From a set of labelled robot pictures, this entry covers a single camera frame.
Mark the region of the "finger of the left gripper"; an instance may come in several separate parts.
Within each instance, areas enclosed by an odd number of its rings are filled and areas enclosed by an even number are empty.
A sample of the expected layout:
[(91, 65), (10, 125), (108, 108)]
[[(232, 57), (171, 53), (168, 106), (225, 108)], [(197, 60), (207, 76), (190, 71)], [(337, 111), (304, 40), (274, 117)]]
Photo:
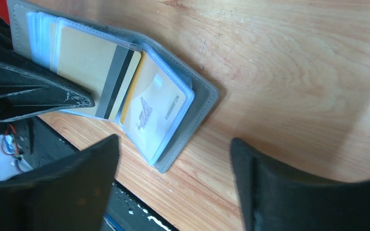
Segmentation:
[(23, 57), (14, 64), (0, 61), (0, 122), (94, 105), (90, 93), (78, 84)]

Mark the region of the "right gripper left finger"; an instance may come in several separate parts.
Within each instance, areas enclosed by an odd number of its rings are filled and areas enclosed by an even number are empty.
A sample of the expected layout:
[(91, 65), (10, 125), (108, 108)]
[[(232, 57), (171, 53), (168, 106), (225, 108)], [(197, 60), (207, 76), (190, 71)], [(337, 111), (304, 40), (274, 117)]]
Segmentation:
[(0, 231), (98, 231), (119, 161), (110, 135), (76, 154), (0, 181)]

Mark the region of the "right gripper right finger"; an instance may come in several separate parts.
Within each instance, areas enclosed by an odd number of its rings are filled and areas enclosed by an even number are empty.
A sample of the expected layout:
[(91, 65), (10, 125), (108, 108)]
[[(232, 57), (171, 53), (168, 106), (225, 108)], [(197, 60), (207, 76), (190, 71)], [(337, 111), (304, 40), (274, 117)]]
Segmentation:
[(345, 183), (291, 167), (240, 138), (230, 143), (247, 231), (370, 231), (370, 180)]

